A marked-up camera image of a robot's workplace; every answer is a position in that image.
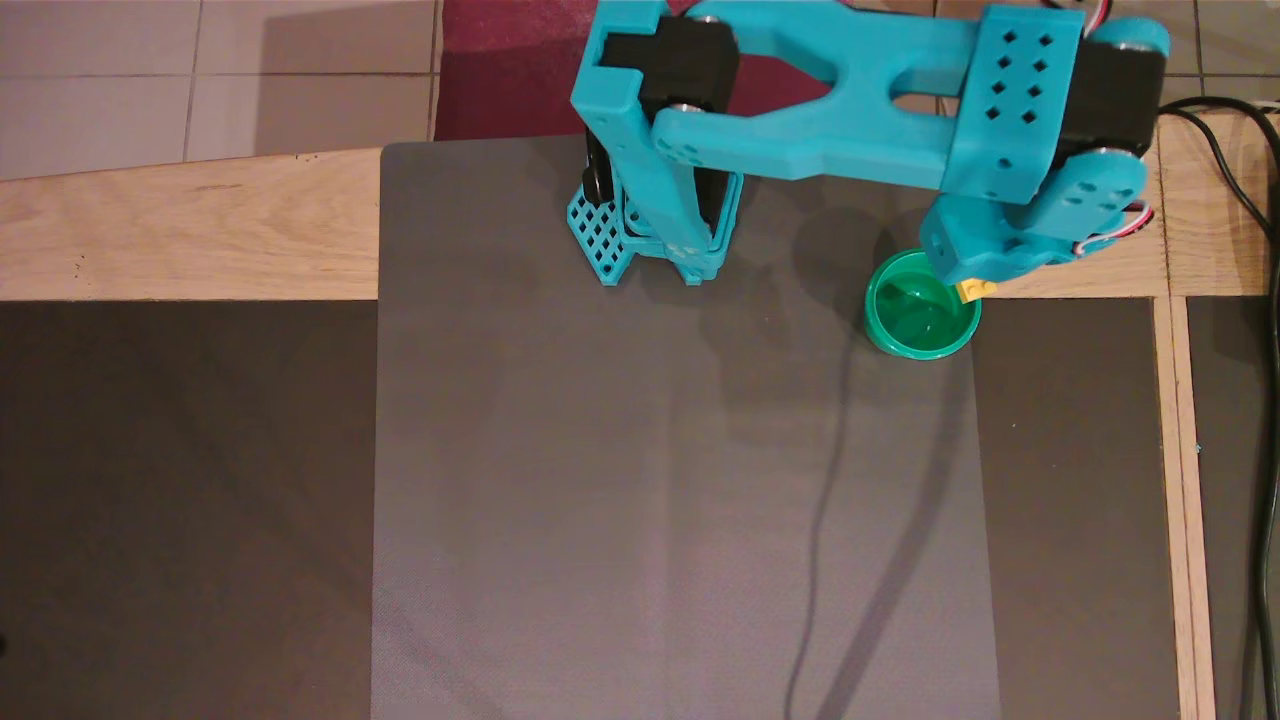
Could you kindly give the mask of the blue gripper with motor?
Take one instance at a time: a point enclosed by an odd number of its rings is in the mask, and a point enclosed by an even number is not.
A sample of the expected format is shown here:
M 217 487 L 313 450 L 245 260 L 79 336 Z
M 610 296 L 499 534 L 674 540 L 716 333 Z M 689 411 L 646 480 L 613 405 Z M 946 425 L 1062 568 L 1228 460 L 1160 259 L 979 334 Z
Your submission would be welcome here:
M 955 195 L 932 202 L 922 222 L 920 245 L 945 284 L 1004 283 L 1042 266 L 1075 261 L 1071 242 L 1018 229 L 1002 204 Z

